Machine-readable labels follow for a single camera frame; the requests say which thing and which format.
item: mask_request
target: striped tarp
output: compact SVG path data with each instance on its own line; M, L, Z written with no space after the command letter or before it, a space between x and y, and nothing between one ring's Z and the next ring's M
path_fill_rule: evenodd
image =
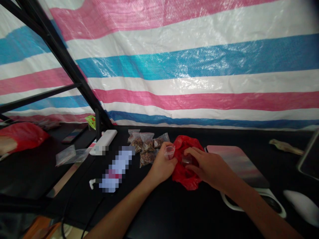
M113 123L286 130L319 124L319 24L311 2L41 4ZM0 59L1 102L68 84L39 37L8 26L1 49L23 54ZM63 121L90 113L76 90L10 112Z

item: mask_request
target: black metal frame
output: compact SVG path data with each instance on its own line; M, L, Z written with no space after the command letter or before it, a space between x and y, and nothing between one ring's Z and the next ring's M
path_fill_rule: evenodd
M30 103L45 99L64 91L68 91L70 89L78 88L92 110L97 110L99 112L101 121L104 123L106 128L113 128L113 125L109 117L107 116L107 113L102 108L100 102L94 95L80 69L70 56L63 41L61 40L60 36L58 35L57 31L55 30L54 26L52 25L51 21L47 17L38 1L16 1L19 4L20 8L11 0L0 0L0 4L18 19L20 19L23 23L25 23L28 27L30 27L44 40L44 42L47 44L51 52L54 54L54 56L59 61L59 63L74 84L1 105L0 119L5 119L4 117L6 116L3 116L2 114L7 111L28 105Z
M0 105L0 119L13 122L9 117L3 115L13 109L28 105L30 103L45 99L47 97L77 88L88 102L96 115L96 138L101 137L101 123L103 128L111 129L113 125L102 108L100 102L94 95L90 86L80 69L67 51L62 39L58 35L51 21L45 14L37 0L16 0L20 8L11 0L0 0L0 4L14 16L20 19L35 33L37 33L47 44L51 52L66 71L73 84L60 87L51 91L40 93L31 97L17 100L8 104ZM8 197L0 194L0 211L39 213L48 204L47 200L29 200L24 198Z

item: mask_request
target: left hand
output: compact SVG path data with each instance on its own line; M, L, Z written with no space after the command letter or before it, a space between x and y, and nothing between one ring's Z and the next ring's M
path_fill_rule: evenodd
M151 170L147 174L147 177L155 184L155 186L168 179L177 164L177 159L167 159L164 155L167 146L173 145L170 142L164 142L154 160Z

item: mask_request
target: blue stripe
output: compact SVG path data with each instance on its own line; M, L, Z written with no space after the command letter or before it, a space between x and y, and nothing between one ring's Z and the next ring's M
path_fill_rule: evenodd
M87 77L163 80L319 69L319 34L77 60Z
M51 23L62 37L54 20ZM0 39L0 65L22 61L25 58L51 52L42 38L29 27L23 26Z
M82 95L46 98L32 104L17 108L13 111L42 110L49 107L54 108L78 108L89 106Z
M132 120L139 123L149 124L176 124L176 125L211 125L211 126L234 126L244 128L291 128L301 129L310 125L319 125L319 120L267 120L267 121L249 121L249 120L227 120L227 119L172 119L166 116L149 116L136 113L127 113L122 111L108 112L110 118L117 120Z

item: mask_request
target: metal bar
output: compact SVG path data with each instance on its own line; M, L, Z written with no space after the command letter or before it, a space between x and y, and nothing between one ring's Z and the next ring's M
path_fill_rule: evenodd
M45 37L45 31L23 10L21 10L17 5L12 2L12 0L0 0L0 4L16 16L19 20L25 23L29 28L31 28L36 34L41 37Z
M96 131L96 142L101 138L101 121L100 121L100 112L98 109L95 109L95 131Z
M10 119L9 117L6 117L6 116L3 115L3 114L0 114L0 119L3 120L3 121L5 121L6 123L12 123L12 122L13 122L12 119Z
M74 83L81 83L81 86L78 87L80 93L83 95L85 100L88 102L92 110L98 109L101 115L101 118L107 128L113 128L113 125L107 116L107 113L102 108L100 102L94 95L90 86L88 85L85 77L79 70L78 66L73 61L69 52L67 51L63 41L56 32L51 21L45 14L41 5L37 0L16 0L20 6L27 12L31 17L35 18L35 21L38 22L42 28L45 30L47 36L44 38L44 41L55 55L57 60L60 62L61 66L64 68L66 73L69 75L70 79Z
M67 85L67 86L60 87L60 88L50 90L47 92L43 92L43 93L40 93L40 94L37 94L34 96L30 96L30 97L27 97L27 98L24 98L21 100L17 100L17 101L10 102L10 103L4 104L4 105L0 105L0 114L14 110L16 108L19 108L19 107L22 107L22 106L25 106L28 104L31 104L33 102L45 99L47 97L62 93L64 91L72 90L72 89L79 87L79 86L80 86L80 84Z

